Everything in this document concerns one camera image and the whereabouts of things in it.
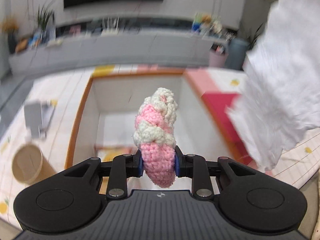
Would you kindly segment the pink white crochet toy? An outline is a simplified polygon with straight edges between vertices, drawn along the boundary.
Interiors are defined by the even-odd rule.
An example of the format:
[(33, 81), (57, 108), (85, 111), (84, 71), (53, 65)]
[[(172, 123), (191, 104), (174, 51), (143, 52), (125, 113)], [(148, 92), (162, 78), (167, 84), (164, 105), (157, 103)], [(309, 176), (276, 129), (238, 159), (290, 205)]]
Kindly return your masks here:
[(161, 188), (169, 188), (175, 181), (177, 109), (174, 93), (158, 88), (144, 99), (135, 118), (133, 141), (141, 152), (147, 176)]

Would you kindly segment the teddy bear toy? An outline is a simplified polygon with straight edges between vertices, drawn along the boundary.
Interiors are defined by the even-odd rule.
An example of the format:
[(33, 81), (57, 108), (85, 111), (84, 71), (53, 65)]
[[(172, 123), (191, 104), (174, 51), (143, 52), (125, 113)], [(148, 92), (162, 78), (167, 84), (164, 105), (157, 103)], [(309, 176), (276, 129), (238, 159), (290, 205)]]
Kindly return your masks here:
[(209, 14), (202, 14), (200, 19), (200, 24), (206, 27), (211, 26), (212, 24), (212, 16)]

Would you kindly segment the checked lemon tablecloth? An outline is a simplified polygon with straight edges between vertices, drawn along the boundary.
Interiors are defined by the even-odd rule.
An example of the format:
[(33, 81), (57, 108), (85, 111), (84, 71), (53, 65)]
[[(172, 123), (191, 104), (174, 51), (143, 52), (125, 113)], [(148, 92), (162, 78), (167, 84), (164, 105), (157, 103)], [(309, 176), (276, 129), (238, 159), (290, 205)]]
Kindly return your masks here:
[(19, 227), (13, 203), (28, 185), (91, 157), (134, 154), (138, 109), (160, 87), (178, 104), (174, 137), (183, 153), (255, 167), (226, 116), (245, 80), (218, 68), (105, 66), (35, 81), (1, 139), (1, 219)]

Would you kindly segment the cardboard tube container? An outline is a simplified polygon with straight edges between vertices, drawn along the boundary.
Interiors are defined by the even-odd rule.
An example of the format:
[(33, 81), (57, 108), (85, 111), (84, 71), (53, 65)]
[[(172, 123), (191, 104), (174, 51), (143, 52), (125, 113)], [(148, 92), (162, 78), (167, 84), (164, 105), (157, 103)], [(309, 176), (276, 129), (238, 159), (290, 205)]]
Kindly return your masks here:
[(15, 153), (11, 170), (14, 178), (25, 185), (33, 185), (56, 174), (35, 144), (24, 144)]

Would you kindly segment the pink trash bin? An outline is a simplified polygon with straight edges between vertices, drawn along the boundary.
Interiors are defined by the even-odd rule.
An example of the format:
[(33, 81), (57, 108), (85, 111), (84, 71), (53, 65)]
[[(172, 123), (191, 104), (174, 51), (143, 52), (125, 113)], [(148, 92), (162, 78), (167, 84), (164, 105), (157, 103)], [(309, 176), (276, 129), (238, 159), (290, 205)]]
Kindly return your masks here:
[(222, 44), (213, 44), (209, 52), (209, 66), (223, 68), (228, 56), (227, 47)]

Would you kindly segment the orange white storage box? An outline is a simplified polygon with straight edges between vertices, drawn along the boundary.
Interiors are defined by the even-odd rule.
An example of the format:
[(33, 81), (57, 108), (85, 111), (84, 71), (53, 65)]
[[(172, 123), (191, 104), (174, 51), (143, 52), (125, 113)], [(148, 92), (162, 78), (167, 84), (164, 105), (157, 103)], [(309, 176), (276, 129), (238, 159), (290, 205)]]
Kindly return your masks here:
[(65, 167), (95, 156), (95, 145), (134, 145), (138, 110), (158, 88), (174, 93), (178, 104), (174, 136), (183, 153), (213, 161), (220, 156), (232, 158), (201, 96), (206, 92), (239, 94), (244, 78), (220, 69), (95, 73), (80, 101)]

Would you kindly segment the grey device on table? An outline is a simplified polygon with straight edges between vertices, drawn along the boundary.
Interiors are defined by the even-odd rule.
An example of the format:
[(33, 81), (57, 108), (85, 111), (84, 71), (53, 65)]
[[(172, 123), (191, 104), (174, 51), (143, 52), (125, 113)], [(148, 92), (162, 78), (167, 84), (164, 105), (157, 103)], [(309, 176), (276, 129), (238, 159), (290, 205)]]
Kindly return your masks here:
[(56, 106), (49, 102), (32, 101), (24, 106), (25, 126), (31, 139), (47, 137)]

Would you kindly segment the dried flowers in vase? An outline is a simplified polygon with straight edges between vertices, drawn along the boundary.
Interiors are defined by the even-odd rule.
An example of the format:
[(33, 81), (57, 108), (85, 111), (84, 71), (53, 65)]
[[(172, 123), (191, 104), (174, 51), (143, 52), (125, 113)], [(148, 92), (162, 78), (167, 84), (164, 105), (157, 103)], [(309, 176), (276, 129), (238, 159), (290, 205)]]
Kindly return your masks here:
[(1, 22), (1, 31), (7, 35), (9, 53), (14, 54), (17, 46), (19, 26), (14, 16), (9, 16)]

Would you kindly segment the potted green plant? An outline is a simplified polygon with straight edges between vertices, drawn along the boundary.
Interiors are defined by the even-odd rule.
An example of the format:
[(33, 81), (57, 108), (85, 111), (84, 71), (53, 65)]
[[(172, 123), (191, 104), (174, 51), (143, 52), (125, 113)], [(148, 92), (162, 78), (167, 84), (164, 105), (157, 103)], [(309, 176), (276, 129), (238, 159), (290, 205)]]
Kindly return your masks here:
[(48, 24), (54, 22), (54, 10), (52, 5), (54, 0), (43, 6), (39, 6), (36, 14), (37, 28), (40, 30), (40, 41), (46, 43), (48, 41)]

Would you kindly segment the white cloth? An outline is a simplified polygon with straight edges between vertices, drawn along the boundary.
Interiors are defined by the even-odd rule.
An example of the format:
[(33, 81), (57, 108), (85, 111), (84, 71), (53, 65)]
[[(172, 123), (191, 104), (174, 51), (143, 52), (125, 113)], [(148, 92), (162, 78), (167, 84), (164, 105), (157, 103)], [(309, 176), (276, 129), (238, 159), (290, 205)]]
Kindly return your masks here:
[(262, 170), (319, 127), (319, 0), (277, 0), (227, 114)]

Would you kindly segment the red cardboard box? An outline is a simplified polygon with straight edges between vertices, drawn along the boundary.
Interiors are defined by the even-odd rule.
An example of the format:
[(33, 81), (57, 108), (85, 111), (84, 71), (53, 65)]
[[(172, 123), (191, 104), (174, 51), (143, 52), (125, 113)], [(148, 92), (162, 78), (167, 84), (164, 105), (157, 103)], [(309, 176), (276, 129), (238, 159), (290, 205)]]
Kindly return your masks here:
[(252, 158), (247, 153), (244, 143), (226, 113), (237, 97), (239, 97), (238, 93), (206, 92), (201, 96), (201, 99), (217, 125), (232, 158), (247, 165), (252, 161)]

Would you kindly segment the white wifi router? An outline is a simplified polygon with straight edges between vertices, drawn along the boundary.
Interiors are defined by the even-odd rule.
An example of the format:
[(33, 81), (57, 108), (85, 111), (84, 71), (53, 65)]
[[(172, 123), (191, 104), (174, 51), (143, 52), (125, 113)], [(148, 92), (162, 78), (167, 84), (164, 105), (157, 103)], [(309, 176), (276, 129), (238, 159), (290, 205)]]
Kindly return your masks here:
[(119, 33), (119, 17), (108, 17), (102, 19), (102, 36), (117, 35)]

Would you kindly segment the grey blue trash can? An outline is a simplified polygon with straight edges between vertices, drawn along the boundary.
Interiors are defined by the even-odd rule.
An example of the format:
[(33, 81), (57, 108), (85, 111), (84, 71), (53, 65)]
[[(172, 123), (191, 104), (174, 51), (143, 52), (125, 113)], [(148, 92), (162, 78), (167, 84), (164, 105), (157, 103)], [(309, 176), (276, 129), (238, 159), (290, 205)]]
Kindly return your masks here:
[(248, 47), (249, 43), (247, 41), (241, 38), (232, 39), (228, 47), (225, 67), (233, 70), (242, 70)]

